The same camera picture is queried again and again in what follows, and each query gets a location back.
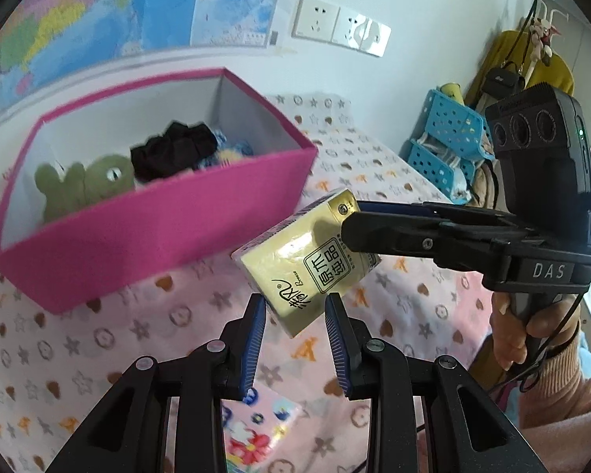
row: blue plastic basket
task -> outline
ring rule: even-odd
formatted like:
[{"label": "blue plastic basket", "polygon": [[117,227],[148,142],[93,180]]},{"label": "blue plastic basket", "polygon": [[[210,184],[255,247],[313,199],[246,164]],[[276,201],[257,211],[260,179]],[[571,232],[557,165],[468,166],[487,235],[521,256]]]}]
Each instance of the blue plastic basket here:
[{"label": "blue plastic basket", "polygon": [[[416,169],[420,175],[435,184],[440,192],[451,199],[453,169],[415,140],[412,139],[411,143],[411,153],[407,163],[410,167]],[[461,159],[459,166],[462,169],[465,178],[470,183],[473,183],[475,165],[468,160]],[[466,203],[466,201],[454,199],[451,199],[451,202],[454,204]]]},{"label": "blue plastic basket", "polygon": [[425,131],[429,135],[437,138],[465,160],[475,162],[481,159],[495,159],[479,146],[488,129],[480,114],[440,91],[429,91],[429,101],[431,110],[425,126]]}]

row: red flower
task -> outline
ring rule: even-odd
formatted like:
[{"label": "red flower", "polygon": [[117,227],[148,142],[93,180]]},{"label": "red flower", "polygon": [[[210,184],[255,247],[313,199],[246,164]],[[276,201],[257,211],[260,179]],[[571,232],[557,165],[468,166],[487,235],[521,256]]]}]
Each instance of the red flower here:
[{"label": "red flower", "polygon": [[270,451],[271,439],[269,436],[252,432],[254,436],[247,440],[247,444],[231,439],[227,450],[230,455],[240,458],[241,463],[245,466],[261,462]]}]

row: black scrunchie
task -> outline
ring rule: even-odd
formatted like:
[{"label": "black scrunchie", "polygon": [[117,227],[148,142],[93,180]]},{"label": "black scrunchie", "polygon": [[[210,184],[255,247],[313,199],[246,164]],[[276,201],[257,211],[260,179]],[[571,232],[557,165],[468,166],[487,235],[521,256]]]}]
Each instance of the black scrunchie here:
[{"label": "black scrunchie", "polygon": [[164,135],[132,149],[132,164],[136,178],[147,182],[196,169],[216,151],[217,139],[204,123],[190,128],[173,121]]}]

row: bed sheet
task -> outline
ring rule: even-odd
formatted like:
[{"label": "bed sheet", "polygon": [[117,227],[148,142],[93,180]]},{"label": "bed sheet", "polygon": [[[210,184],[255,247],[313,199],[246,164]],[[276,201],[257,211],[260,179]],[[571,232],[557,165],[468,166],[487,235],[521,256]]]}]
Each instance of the bed sheet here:
[{"label": "bed sheet", "polygon": [[[300,206],[334,188],[358,199],[445,201],[396,154],[354,127],[329,94],[270,97],[320,150]],[[0,197],[8,173],[0,175]],[[64,315],[43,311],[0,276],[0,452],[15,471],[43,471],[137,357],[184,356],[239,318],[252,293],[227,254],[127,286]],[[430,260],[384,257],[345,297],[348,313],[406,355],[452,354],[468,366],[489,326],[479,274]],[[351,472],[366,456],[368,402],[349,402],[335,376],[323,318],[290,339],[268,318],[256,382],[303,412],[268,473]],[[169,440],[175,434],[172,404]],[[165,470],[173,469],[173,447]]]}]

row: hand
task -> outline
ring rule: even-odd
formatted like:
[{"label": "hand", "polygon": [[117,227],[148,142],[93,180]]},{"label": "hand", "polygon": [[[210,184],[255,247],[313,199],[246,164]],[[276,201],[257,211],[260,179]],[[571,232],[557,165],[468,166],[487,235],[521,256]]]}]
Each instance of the hand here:
[{"label": "hand", "polygon": [[[561,302],[553,304],[535,314],[527,327],[509,310],[510,295],[508,293],[493,293],[493,311],[490,315],[490,325],[493,330],[493,351],[496,361],[504,370],[509,370],[512,363],[521,365],[528,356],[526,337],[528,334],[535,338],[549,338],[563,320],[571,306],[575,295],[565,295]],[[580,321],[580,307],[571,316],[563,330],[552,341],[556,347],[566,343],[573,335]]]}]

